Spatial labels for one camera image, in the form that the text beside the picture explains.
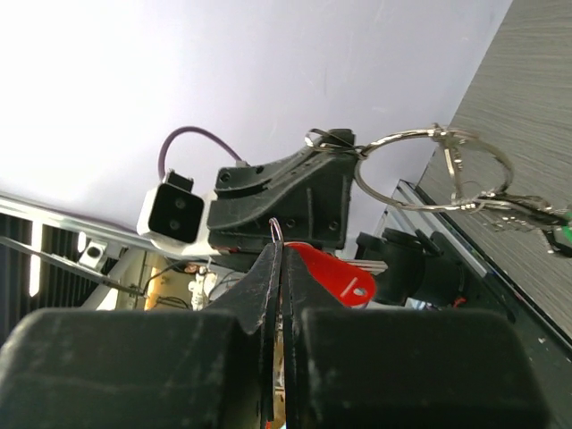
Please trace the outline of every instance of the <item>green tape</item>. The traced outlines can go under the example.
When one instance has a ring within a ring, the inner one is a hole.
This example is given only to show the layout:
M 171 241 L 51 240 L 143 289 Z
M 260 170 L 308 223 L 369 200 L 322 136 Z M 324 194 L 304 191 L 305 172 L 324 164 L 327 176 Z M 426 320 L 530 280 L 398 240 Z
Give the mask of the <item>green tape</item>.
M 565 216 L 567 217 L 567 219 L 572 219 L 572 212 L 567 212 Z M 565 226 L 562 228 L 562 231 L 564 232 L 564 237 L 566 237 L 568 241 L 572 243 L 572 231 L 570 230 L 570 227 Z

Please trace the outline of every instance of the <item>red plastic part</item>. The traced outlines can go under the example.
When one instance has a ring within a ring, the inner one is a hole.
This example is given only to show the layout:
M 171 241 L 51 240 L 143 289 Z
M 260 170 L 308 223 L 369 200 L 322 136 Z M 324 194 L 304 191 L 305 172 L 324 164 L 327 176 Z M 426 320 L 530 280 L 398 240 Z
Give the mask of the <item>red plastic part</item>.
M 312 277 L 344 306 L 362 306 L 374 297 L 375 280 L 367 271 L 307 243 L 286 243 L 286 246 L 300 253 Z

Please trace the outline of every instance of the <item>white wall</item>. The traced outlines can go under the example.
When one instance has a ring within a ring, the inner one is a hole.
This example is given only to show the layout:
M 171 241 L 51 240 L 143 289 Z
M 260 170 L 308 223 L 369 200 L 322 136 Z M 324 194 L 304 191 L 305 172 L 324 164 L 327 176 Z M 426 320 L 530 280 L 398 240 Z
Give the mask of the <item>white wall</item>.
M 365 144 L 446 123 L 509 4 L 0 0 L 0 191 L 133 227 L 181 125 L 256 164 L 298 150 L 313 127 L 352 128 Z M 391 193 L 432 151 L 380 151 L 366 177 Z M 198 191 L 230 164 L 200 137 L 168 156 Z M 383 210 L 354 194 L 350 235 Z

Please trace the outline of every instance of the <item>wood grain surface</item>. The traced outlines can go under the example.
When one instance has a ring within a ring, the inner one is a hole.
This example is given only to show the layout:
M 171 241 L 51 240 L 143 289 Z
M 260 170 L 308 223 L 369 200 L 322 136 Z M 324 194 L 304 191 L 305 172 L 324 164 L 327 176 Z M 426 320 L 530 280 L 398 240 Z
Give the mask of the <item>wood grain surface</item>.
M 476 130 L 515 166 L 511 193 L 572 202 L 572 3 L 517 0 L 493 40 L 453 126 Z M 489 159 L 465 165 L 485 187 L 500 177 Z M 420 182 L 438 202 L 452 191 L 437 151 Z M 572 335 L 572 261 L 549 256 L 535 234 L 492 232 L 480 215 L 454 215 L 475 241 Z

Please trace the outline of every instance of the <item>light fixture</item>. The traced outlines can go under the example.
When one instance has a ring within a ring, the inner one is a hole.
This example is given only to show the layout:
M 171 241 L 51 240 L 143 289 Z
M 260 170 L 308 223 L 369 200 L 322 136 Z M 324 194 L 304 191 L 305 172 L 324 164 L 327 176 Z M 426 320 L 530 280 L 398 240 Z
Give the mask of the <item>light fixture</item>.
M 80 232 L 78 234 L 78 252 L 83 253 L 88 245 L 88 236 L 85 232 Z
M 44 235 L 44 224 L 40 222 L 32 223 L 32 238 L 31 246 L 34 250 L 40 251 L 42 249 L 42 239 Z M 39 292 L 39 276 L 41 269 L 41 259 L 32 255 L 29 259 L 29 286 L 28 293 L 34 297 Z

